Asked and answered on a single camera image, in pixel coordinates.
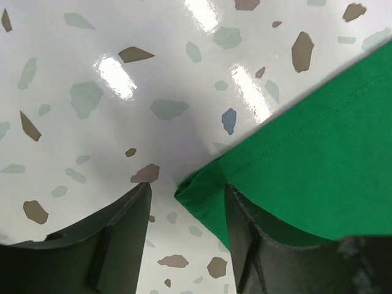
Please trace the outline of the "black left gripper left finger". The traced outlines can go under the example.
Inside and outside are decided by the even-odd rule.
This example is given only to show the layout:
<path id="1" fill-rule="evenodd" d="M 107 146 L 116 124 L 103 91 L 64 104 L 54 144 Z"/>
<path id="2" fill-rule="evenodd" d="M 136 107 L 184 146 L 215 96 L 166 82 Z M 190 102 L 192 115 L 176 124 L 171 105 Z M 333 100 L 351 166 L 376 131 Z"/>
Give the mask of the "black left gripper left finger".
<path id="1" fill-rule="evenodd" d="M 1 293 L 135 293 L 152 190 L 140 183 L 43 241 L 1 246 Z"/>

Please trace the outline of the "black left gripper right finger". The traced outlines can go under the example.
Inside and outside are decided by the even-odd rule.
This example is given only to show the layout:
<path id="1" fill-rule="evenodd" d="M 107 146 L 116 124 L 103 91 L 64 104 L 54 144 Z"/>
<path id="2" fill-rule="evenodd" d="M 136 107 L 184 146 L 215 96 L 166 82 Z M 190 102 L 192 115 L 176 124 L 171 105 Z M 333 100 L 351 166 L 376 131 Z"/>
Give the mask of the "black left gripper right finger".
<path id="1" fill-rule="evenodd" d="M 231 184 L 225 216 L 237 293 L 391 293 L 391 236 L 328 240 L 252 203 Z"/>

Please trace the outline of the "green t shirt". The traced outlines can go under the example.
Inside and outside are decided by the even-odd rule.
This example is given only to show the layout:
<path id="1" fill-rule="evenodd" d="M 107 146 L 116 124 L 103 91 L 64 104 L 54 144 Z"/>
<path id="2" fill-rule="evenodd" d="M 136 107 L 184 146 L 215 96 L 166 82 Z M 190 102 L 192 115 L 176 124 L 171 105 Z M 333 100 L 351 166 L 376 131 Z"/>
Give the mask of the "green t shirt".
<path id="1" fill-rule="evenodd" d="M 391 233 L 391 45 L 194 172 L 175 198 L 228 244 L 224 188 L 326 239 Z"/>

